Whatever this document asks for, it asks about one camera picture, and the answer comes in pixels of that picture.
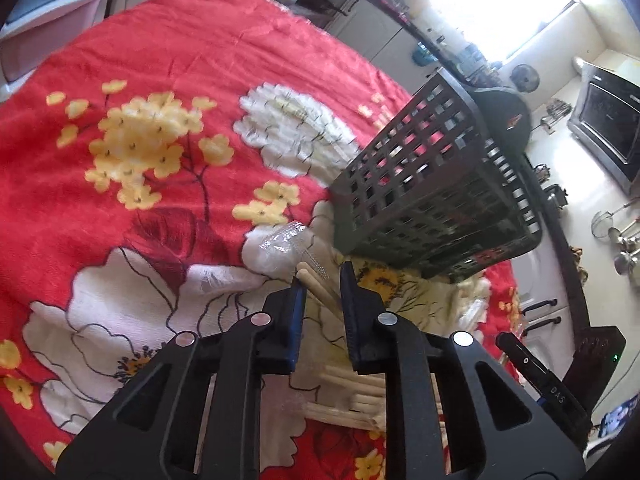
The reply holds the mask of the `black plastic utensil basket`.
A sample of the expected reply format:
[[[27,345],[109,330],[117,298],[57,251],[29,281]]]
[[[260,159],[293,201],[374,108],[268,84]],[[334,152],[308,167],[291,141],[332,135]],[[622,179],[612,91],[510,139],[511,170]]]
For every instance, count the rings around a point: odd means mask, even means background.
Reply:
[[[434,73],[331,184],[334,247],[453,282],[535,249],[531,128],[518,92]]]

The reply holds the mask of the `beige plastic drawer tower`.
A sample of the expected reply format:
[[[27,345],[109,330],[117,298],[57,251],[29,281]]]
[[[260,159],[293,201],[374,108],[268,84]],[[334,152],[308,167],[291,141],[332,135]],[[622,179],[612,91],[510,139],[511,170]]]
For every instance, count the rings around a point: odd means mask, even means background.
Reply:
[[[107,0],[17,0],[1,27],[1,97],[55,50],[105,18]]]

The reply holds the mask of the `white lower kitchen cabinets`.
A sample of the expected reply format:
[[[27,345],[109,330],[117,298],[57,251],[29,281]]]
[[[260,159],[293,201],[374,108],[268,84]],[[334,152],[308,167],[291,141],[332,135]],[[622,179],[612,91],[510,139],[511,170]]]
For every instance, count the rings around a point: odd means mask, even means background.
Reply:
[[[434,73],[445,72],[465,86],[472,98],[481,88],[500,88],[494,78],[463,75],[445,45],[401,24],[373,0],[345,0],[326,31],[360,53],[407,92],[416,93]],[[564,275],[570,248],[554,214],[542,214],[538,247],[512,260],[521,301],[523,339],[538,359],[563,375],[574,353],[574,322]]]

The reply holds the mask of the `black range hood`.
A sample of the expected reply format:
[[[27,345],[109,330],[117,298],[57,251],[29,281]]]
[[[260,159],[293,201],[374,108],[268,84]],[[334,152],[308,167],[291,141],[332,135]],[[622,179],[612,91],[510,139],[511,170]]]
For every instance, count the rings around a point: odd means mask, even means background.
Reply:
[[[634,80],[585,63],[567,125],[626,194],[639,192],[639,86]]]

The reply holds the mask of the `wooden chopsticks pair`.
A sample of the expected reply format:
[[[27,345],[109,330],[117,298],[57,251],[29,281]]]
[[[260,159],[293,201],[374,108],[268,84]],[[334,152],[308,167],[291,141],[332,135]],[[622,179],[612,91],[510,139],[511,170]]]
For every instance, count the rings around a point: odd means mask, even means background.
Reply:
[[[308,263],[303,261],[296,266],[295,276],[322,306],[325,306],[339,320],[344,320],[341,298],[329,281],[322,278]]]

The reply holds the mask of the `wrapped chopsticks on blanket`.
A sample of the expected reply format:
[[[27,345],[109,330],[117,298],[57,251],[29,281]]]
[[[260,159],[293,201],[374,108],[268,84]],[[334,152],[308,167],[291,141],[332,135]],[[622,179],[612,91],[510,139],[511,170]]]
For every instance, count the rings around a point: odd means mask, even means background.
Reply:
[[[302,414],[316,422],[352,429],[386,431],[386,385],[380,374],[359,375],[345,367],[325,365],[320,379],[331,400],[305,401]]]

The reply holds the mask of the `red floral blanket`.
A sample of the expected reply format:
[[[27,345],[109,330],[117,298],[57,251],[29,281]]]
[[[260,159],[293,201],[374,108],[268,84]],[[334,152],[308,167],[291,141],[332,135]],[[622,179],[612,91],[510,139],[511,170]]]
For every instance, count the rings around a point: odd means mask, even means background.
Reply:
[[[409,98],[274,0],[149,0],[50,55],[1,107],[2,477],[288,286],[280,226],[337,262],[329,185]]]

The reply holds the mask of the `hanging ladles and strainers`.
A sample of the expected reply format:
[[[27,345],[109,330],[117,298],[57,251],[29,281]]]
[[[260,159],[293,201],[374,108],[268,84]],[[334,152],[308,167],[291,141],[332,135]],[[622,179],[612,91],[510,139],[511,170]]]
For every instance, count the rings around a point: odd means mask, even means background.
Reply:
[[[639,203],[634,197],[613,211],[602,210],[594,214],[590,223],[591,235],[597,240],[608,240],[618,254],[614,258],[614,269],[618,275],[630,275],[638,266],[639,258],[639,216],[636,214],[623,228],[614,224],[614,217],[619,212],[630,209]]]

